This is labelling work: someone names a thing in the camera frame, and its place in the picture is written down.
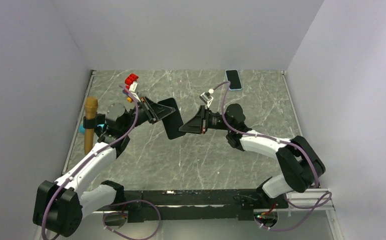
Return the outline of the black phone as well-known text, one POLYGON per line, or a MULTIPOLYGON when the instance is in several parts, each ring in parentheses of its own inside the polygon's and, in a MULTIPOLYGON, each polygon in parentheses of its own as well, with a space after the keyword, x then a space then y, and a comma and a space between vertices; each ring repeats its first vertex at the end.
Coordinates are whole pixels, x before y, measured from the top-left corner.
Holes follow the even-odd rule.
POLYGON ((179 131, 179 128, 184 124, 176 100, 173 97, 161 100, 158 104, 173 107, 175 111, 163 118, 163 126, 168 139, 174 140, 184 136, 186 133, 179 131))

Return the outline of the phone with blue case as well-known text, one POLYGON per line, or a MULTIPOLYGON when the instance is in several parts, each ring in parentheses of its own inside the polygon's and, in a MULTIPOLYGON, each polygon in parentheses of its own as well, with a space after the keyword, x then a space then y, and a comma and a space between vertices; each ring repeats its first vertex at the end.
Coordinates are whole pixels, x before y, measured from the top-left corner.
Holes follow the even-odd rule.
POLYGON ((236 69, 229 69, 225 71, 226 79, 230 82, 229 90, 230 91, 241 91, 243 85, 240 79, 239 71, 236 69))

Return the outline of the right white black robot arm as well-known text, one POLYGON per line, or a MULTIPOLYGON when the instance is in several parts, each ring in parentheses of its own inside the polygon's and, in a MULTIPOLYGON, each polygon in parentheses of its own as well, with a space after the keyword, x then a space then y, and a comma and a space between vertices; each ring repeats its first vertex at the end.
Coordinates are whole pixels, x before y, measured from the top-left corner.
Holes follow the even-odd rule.
POLYGON ((227 142, 234 149, 256 152, 278 161, 281 174, 265 180, 257 188, 257 203, 263 208, 270 207, 285 193, 305 192, 326 171, 304 137, 279 139, 249 128, 239 104, 229 105, 223 114, 202 105, 193 118, 179 127, 180 132, 189 134, 204 134, 208 129, 226 130, 227 142))

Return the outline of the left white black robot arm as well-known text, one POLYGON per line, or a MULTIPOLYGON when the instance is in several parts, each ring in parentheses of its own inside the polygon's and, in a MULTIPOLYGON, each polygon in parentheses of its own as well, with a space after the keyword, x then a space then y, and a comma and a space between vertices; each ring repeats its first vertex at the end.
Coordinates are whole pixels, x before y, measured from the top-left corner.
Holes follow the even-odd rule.
POLYGON ((48 239, 49 231, 56 234, 54 239, 71 236, 85 217, 101 207, 120 209, 125 201, 122 185, 107 180, 88 191, 89 184, 123 153, 135 127, 143 123, 169 124, 181 118, 172 97, 154 102, 144 96, 134 101, 133 106, 126 109, 123 103, 114 103, 105 114, 86 119, 85 129, 97 134, 97 142, 71 170, 39 185, 33 223, 41 228, 42 239, 48 239))

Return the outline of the colourful toy brick car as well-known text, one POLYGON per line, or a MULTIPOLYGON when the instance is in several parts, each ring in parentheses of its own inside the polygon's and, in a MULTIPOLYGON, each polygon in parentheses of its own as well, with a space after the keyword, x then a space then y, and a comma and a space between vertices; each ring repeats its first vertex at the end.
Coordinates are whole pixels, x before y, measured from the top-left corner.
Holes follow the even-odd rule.
MULTIPOLYGON (((129 85, 134 82, 134 81, 137 81, 138 80, 138 76, 134 73, 131 73, 126 79, 125 79, 125 87, 128 89, 129 88, 129 85)), ((123 93, 127 96, 127 101, 132 103, 134 99, 136 100, 140 100, 139 97, 138 97, 138 94, 135 93, 133 94, 134 97, 130 97, 129 94, 125 91, 125 89, 123 89, 123 93)))

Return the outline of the brown toy microphone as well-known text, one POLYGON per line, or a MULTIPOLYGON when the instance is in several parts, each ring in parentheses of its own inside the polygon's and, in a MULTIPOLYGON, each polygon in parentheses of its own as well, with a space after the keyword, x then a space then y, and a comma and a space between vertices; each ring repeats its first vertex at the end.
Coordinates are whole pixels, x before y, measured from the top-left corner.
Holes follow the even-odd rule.
POLYGON ((84 154, 88 154, 93 148, 94 129, 96 127, 96 115, 98 109, 98 99, 93 96, 86 98, 84 103, 85 119, 83 127, 84 133, 84 154))

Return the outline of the blue marker pen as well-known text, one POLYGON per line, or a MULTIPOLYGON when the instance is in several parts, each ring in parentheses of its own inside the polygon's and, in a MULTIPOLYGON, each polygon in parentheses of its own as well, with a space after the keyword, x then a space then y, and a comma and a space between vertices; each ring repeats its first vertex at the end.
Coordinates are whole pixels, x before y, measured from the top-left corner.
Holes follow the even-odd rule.
MULTIPOLYGON (((103 132, 104 126, 105 126, 104 124, 97 125, 96 128, 95 128, 95 133, 96 134, 101 134, 103 132)), ((78 127, 78 132, 81 133, 81 134, 85 133, 85 128, 83 127, 82 124, 78 127)))

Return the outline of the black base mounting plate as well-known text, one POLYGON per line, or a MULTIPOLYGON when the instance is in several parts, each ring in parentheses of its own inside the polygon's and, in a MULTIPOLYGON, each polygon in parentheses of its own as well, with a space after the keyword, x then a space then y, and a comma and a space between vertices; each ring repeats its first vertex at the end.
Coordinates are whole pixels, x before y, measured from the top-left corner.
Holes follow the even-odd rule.
POLYGON ((127 190, 116 206, 103 211, 124 210, 129 223, 169 220, 237 219, 252 221, 255 214, 287 209, 283 196, 264 197, 255 189, 127 190))

